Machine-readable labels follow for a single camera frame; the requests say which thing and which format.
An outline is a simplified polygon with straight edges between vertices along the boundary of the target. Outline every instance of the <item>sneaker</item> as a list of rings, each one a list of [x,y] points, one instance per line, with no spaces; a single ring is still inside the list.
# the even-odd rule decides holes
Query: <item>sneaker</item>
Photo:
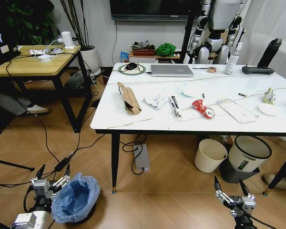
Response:
[[[269,185],[273,178],[275,178],[275,176],[275,174],[265,174],[262,176],[262,180]],[[286,189],[286,177],[284,177],[280,182],[278,182],[276,187]]]
[[[31,114],[42,114],[42,113],[48,113],[49,112],[48,108],[38,106],[38,105],[28,107],[27,109],[28,109],[27,113],[31,113]]]

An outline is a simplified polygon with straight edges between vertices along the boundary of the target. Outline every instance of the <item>green bag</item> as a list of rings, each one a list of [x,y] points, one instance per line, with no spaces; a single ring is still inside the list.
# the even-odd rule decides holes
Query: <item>green bag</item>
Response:
[[[176,46],[170,43],[164,43],[156,49],[155,53],[158,56],[174,56],[174,51],[176,50]]]

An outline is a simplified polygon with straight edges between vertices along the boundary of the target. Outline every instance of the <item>black thermos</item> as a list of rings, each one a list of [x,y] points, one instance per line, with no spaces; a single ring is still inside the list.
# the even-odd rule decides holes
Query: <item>black thermos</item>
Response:
[[[268,67],[274,56],[276,55],[278,48],[281,46],[282,39],[276,38],[272,40],[268,47],[266,48],[266,51],[264,52],[261,60],[259,61],[257,67]]]

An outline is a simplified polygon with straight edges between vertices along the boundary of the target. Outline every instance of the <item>television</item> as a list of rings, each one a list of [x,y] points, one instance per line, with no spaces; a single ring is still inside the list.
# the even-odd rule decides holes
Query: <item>television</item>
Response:
[[[187,21],[194,0],[110,0],[113,20]]]

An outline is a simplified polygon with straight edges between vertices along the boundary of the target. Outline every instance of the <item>white bottle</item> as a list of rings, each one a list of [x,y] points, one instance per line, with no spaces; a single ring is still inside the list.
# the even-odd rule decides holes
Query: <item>white bottle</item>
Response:
[[[240,50],[242,49],[243,43],[239,42],[237,48],[235,49],[234,53],[230,56],[229,61],[225,67],[225,74],[230,75],[233,71],[234,65],[236,65],[239,55],[240,55]]]

